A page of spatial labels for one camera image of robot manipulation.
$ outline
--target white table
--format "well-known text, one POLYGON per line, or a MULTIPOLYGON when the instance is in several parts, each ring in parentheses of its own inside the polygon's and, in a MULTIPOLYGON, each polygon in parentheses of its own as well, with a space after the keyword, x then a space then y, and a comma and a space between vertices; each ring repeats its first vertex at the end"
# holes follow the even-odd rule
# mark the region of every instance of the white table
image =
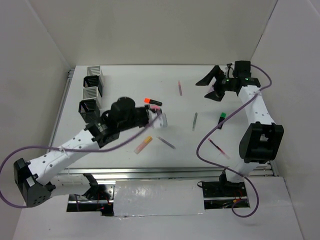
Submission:
MULTIPOLYGON (((66 142, 86 123, 78 113, 79 101, 82 100, 83 79, 87 75, 88 66, 77 66, 65 99, 59 124, 55 131, 53 146, 66 142)), ((101 66, 105 83, 102 96, 103 110, 110 109, 119 97, 132 98, 136 106, 143 106, 144 98, 163 102, 162 110, 166 113, 168 127, 149 129, 126 146, 108 153, 91 153, 70 166, 71 169, 106 169, 106 168, 196 168, 212 167, 200 161, 196 156, 196 148, 200 140, 218 123, 222 112, 227 115, 241 106, 241 101, 234 92, 226 92, 222 102, 204 98, 210 86, 195 86, 213 66, 153 66, 153 65, 124 65, 101 66), (181 82, 180 96, 178 81, 181 82), (195 112, 198 113, 195 131, 192 125, 195 112), (134 149, 147 136, 152 136, 151 143, 139 154, 134 149), (171 149, 156 136, 161 136, 174 146, 171 149)), ((239 142, 248 128, 245 111, 240 112, 221 130, 217 130, 211 138, 220 146, 231 159, 225 158, 209 142, 205 141, 200 154, 207 160, 229 166, 239 158, 239 142)), ((108 144, 112 147, 126 140, 139 129, 134 128, 120 133, 118 140, 108 144)), ((260 167, 270 174, 270 166, 260 167)))

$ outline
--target black basket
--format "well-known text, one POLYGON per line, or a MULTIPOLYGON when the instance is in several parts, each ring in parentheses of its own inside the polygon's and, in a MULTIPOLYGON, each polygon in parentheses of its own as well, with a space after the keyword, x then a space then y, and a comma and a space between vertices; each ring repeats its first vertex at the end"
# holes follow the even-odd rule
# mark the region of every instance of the black basket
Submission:
POLYGON ((100 96, 102 97, 103 94, 103 85, 101 83, 100 76, 98 75, 93 75, 93 76, 86 76, 83 79, 83 86, 85 88, 89 87, 98 87, 98 91, 100 93, 100 96))
POLYGON ((100 110, 95 99, 79 102, 78 112, 87 124, 100 118, 100 110))

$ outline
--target white basket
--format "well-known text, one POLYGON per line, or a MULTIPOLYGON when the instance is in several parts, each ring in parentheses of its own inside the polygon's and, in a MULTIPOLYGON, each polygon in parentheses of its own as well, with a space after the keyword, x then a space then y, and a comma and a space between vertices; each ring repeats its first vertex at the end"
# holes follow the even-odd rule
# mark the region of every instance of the white basket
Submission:
POLYGON ((88 66, 86 70, 87 76, 99 76, 102 87, 105 85, 105 77, 100 66, 88 66))
POLYGON ((102 106, 102 98, 97 86, 86 87, 82 89, 82 100, 95 99, 99 109, 102 106))

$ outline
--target marker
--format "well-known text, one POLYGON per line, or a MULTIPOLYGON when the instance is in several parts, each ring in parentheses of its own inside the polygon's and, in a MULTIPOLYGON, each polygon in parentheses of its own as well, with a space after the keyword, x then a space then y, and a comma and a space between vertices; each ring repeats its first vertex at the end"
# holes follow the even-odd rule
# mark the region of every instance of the marker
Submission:
POLYGON ((150 99, 150 98, 145 98, 145 99, 144 99, 144 102, 145 102, 146 104, 154 104, 154 105, 157 105, 157 106, 162 106, 162 102, 156 101, 156 100, 152 100, 152 99, 150 99))
POLYGON ((221 123, 223 120, 225 120, 227 114, 225 114, 224 112, 221 113, 220 118, 219 118, 219 123, 221 123))
POLYGON ((227 159, 230 159, 230 157, 220 148, 217 144, 215 144, 210 138, 208 138, 210 143, 212 143, 227 159))
POLYGON ((192 124, 192 131, 194 131, 195 128, 196 128, 197 117, 198 117, 198 113, 196 112, 194 114, 194 119, 193 119, 193 124, 192 124))
POLYGON ((157 138, 158 138, 161 142, 163 142, 163 143, 167 144, 170 148, 172 148, 172 149, 176 149, 176 147, 175 147, 175 146, 173 146, 170 142, 168 142, 168 141, 164 140, 162 137, 157 136, 157 138))
POLYGON ((144 149, 150 142, 152 141, 152 137, 148 136, 143 142, 134 150, 135 154, 138 154, 144 149))
POLYGON ((182 89, 181 89, 181 83, 180 83, 180 81, 178 81, 178 87, 179 87, 180 96, 182 96, 182 89))

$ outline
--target gray wall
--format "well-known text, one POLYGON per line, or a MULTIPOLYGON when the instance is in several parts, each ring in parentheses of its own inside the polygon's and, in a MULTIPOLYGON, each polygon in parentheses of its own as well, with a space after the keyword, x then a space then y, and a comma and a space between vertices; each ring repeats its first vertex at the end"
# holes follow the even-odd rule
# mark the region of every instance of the gray wall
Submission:
MULTIPOLYGON (((61 101, 67 66, 23 0, 0 1, 0 159, 32 144, 47 145, 61 101)), ((39 151, 13 156, 0 176, 0 188, 16 204, 13 162, 39 151)), ((0 200, 2 240, 12 239, 20 210, 0 200)))
POLYGON ((30 0, 71 66, 249 60, 276 0, 30 0))
POLYGON ((263 97, 284 127, 276 163, 306 240, 320 234, 319 10, 319 1, 279 0, 252 58, 273 79, 263 97))

